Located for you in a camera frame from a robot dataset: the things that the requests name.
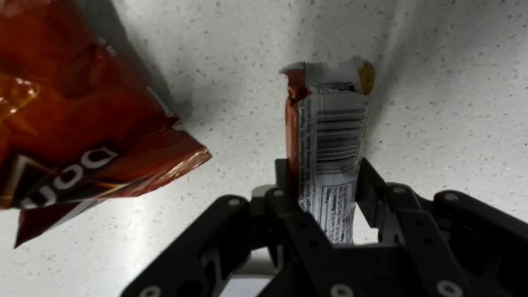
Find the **chip bag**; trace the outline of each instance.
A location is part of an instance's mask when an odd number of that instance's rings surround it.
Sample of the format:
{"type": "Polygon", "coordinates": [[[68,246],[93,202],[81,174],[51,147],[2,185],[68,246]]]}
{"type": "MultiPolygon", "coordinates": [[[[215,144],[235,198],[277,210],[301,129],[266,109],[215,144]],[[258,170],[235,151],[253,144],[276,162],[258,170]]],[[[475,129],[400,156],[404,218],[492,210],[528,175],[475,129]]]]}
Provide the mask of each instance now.
{"type": "Polygon", "coordinates": [[[0,208],[22,210],[17,246],[208,159],[73,0],[0,2],[0,208]]]}

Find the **white surface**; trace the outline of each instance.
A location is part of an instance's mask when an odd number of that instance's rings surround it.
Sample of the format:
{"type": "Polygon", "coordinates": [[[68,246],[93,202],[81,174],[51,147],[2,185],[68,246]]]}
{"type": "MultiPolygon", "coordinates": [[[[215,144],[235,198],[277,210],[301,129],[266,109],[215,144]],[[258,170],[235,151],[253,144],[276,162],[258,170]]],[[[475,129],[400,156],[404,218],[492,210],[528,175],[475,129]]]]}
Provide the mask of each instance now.
{"type": "MultiPolygon", "coordinates": [[[[103,35],[104,2],[84,0],[103,35]]],[[[0,217],[8,297],[114,297],[225,194],[274,182],[286,80],[299,62],[360,55],[381,76],[367,156],[423,195],[469,192],[528,220],[528,2],[116,0],[131,42],[215,159],[140,200],[109,202],[13,251],[0,217]]]]}

